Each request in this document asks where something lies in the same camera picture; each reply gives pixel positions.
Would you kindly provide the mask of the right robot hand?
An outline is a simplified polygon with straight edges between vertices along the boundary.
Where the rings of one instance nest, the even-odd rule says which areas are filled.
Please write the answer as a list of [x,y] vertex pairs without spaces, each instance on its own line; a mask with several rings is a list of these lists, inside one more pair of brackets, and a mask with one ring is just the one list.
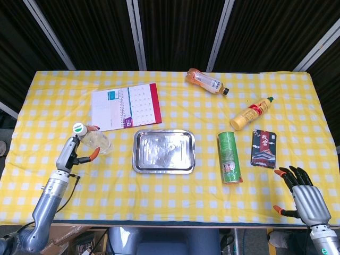
[[295,210],[285,210],[278,205],[273,209],[281,216],[300,219],[308,227],[328,225],[330,212],[319,189],[313,185],[307,172],[300,168],[289,166],[279,167],[274,173],[280,176],[288,187]]

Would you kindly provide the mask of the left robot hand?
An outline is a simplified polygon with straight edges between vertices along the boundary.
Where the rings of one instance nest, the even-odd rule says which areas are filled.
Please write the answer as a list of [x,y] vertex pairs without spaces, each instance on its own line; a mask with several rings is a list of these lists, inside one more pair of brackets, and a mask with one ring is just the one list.
[[70,173],[74,165],[84,164],[93,161],[99,155],[100,147],[97,147],[90,156],[80,158],[78,158],[77,149],[86,134],[99,130],[100,128],[95,125],[84,125],[82,123],[75,123],[73,126],[74,135],[67,140],[61,151],[60,156],[57,159],[57,169]]

